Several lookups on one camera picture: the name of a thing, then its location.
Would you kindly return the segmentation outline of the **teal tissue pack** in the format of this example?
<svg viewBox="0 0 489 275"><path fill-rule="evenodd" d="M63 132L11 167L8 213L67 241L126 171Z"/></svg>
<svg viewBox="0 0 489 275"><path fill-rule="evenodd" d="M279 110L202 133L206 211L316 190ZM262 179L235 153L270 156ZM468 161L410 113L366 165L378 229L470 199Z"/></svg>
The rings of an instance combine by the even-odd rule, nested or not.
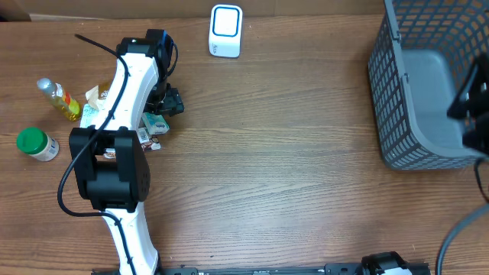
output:
<svg viewBox="0 0 489 275"><path fill-rule="evenodd" d="M150 135L166 134L170 127L162 115L144 112L141 119Z"/></svg>

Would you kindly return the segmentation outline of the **white barcode snack packet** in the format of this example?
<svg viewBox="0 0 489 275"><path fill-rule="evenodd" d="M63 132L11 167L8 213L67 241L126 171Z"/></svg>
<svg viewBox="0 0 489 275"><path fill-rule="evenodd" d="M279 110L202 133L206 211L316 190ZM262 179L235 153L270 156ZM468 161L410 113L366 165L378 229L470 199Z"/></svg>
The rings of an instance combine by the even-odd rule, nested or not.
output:
<svg viewBox="0 0 489 275"><path fill-rule="evenodd" d="M146 127L139 128L137 130L137 134L143 152L161 149L161 144L157 138L157 135L150 135ZM115 159L115 150L113 148L108 148L105 150L103 156L107 159Z"/></svg>

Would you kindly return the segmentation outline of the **yellow liquid bottle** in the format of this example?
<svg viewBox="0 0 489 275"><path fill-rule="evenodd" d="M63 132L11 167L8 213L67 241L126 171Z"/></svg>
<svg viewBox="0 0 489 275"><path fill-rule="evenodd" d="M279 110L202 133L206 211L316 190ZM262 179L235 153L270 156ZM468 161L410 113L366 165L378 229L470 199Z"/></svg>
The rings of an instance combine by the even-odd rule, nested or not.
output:
<svg viewBox="0 0 489 275"><path fill-rule="evenodd" d="M48 78L37 81L37 87L42 91L48 102L70 121L77 121L82 117L83 108L64 88L57 82Z"/></svg>

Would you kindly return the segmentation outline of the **green lid jar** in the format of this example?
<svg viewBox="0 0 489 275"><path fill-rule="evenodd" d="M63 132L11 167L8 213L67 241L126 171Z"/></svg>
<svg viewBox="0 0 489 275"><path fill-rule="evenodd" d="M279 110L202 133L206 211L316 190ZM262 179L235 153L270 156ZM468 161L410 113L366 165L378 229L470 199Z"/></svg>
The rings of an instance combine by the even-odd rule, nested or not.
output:
<svg viewBox="0 0 489 275"><path fill-rule="evenodd" d="M39 161L47 162L59 153L59 143L39 128L25 128L16 140L17 148Z"/></svg>

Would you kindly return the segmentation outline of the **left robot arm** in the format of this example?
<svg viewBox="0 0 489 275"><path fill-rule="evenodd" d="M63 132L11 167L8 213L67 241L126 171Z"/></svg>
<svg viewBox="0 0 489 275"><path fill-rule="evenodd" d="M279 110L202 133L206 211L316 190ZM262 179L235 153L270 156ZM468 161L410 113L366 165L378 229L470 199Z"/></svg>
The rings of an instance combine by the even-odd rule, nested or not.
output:
<svg viewBox="0 0 489 275"><path fill-rule="evenodd" d="M146 112L174 116L184 111L178 90L167 81L178 48L165 30L149 29L143 38L123 38L110 53L117 59L114 79L92 124L70 132L72 161L57 201L66 214L77 215L63 202L63 188L74 173L80 196L93 207L89 216L103 218L111 232L119 257L116 273L161 274L144 212L151 173L138 128Z"/></svg>

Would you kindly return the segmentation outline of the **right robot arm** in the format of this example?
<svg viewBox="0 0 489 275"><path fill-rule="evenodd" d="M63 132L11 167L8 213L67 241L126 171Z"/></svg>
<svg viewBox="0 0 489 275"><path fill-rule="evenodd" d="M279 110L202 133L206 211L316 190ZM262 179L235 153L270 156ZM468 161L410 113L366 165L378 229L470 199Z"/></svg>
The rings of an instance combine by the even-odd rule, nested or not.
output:
<svg viewBox="0 0 489 275"><path fill-rule="evenodd" d="M434 50L374 53L368 76L381 157L392 170L451 170L488 159L488 58L455 86Z"/></svg>

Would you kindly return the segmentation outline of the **teal snack bar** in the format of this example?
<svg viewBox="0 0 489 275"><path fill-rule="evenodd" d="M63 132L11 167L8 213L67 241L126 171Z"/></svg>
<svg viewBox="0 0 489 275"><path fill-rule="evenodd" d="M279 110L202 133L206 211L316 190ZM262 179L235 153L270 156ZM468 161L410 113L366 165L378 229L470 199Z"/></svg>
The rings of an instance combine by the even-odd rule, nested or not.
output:
<svg viewBox="0 0 489 275"><path fill-rule="evenodd" d="M83 113L80 119L79 126L81 128L87 128L93 125L92 121L97 117L99 111L91 107L89 104L83 106Z"/></svg>

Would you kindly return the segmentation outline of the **brown snack packet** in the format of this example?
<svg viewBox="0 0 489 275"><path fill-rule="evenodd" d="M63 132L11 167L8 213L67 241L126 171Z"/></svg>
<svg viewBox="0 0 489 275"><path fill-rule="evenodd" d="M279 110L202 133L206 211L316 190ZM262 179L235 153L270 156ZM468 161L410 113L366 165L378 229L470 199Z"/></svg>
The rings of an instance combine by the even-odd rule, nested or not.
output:
<svg viewBox="0 0 489 275"><path fill-rule="evenodd" d="M85 96L89 106L99 111L104 105L110 86L110 82L103 82L87 91Z"/></svg>

